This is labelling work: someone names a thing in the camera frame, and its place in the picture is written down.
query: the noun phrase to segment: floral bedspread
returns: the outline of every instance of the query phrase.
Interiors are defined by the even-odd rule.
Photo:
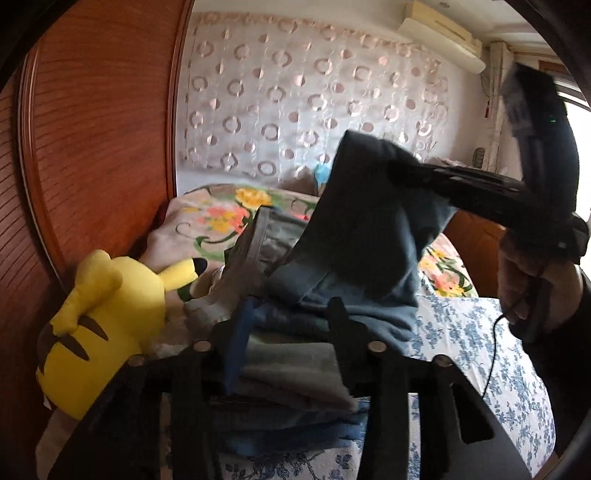
[[[281,190],[258,190],[234,185],[212,185],[174,199],[164,224],[148,237],[142,261],[155,271],[183,258],[202,256],[223,261],[223,251],[254,217],[261,205],[274,205],[302,219],[308,219],[317,199]],[[479,391],[484,388],[493,354],[492,322],[499,316],[497,300],[477,297],[472,282],[453,245],[439,236],[427,249],[419,267],[422,293],[408,354],[430,360],[439,353],[449,355]],[[189,342],[184,328],[182,300],[167,297],[169,324],[165,347],[180,348]],[[532,476],[544,465],[554,449],[554,422],[550,401],[529,357],[523,352],[505,322],[497,327],[498,356],[485,400],[509,434]],[[420,438],[418,400],[410,409],[409,473],[418,480]],[[59,422],[59,411],[37,448],[37,468],[43,480],[74,425]],[[163,419],[163,452],[166,450],[167,421]],[[362,442],[349,447],[314,452],[293,452],[280,458],[244,459],[221,457],[227,480],[355,480]],[[172,479],[164,455],[161,477]]]
[[[233,184],[202,187],[171,201],[163,226],[148,239],[142,261],[156,271],[188,257],[223,262],[224,250],[234,245],[261,205],[309,220],[317,202],[317,197],[286,190]],[[419,271],[423,294],[478,296],[459,254],[443,234],[427,248]]]

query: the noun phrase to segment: sleeve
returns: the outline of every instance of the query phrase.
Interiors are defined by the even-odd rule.
[[[581,376],[591,352],[591,283],[584,274],[583,281],[583,297],[571,319],[535,343],[523,344],[550,397],[559,456],[591,408],[591,382]]]

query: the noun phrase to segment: hand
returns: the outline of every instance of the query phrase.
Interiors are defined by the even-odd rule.
[[[529,305],[522,300],[511,312],[508,309],[523,296],[530,278],[540,274],[545,259],[516,247],[510,233],[501,240],[499,249],[499,287],[501,308],[511,323],[526,319]],[[579,308],[583,295],[583,277],[577,265],[568,260],[549,260],[541,275],[552,284],[550,312],[544,331],[557,329]]]

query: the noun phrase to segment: blue object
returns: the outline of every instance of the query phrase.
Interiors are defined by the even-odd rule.
[[[319,163],[314,168],[314,179],[316,180],[316,187],[320,188],[320,185],[329,181],[331,167],[325,163]]]
[[[335,420],[284,430],[223,432],[218,434],[218,440],[222,450],[244,457],[323,450],[346,447],[351,441],[361,440],[366,422],[367,414],[358,413],[350,423]]]
[[[225,322],[218,323],[209,340],[216,348],[218,361],[223,365],[222,385],[226,395],[230,395],[245,362],[246,345],[255,323],[254,309],[259,301],[248,297],[242,301]]]
[[[218,432],[282,430],[334,422],[356,424],[369,412],[369,398],[360,398],[357,411],[304,411],[265,400],[225,397],[211,403],[213,429]]]

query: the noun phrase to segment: yellow flower pattern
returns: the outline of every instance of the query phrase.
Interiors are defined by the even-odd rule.
[[[236,189],[236,200],[250,210],[258,210],[263,205],[273,206],[273,199],[267,192],[249,187]]]
[[[208,224],[212,230],[219,233],[227,233],[232,229],[232,224],[224,217],[212,218]]]
[[[203,209],[201,209],[199,207],[183,207],[183,208],[181,208],[181,211],[184,213],[199,213],[202,210]]]
[[[426,248],[419,262],[420,270],[442,297],[477,297],[466,267],[446,236],[440,235]]]

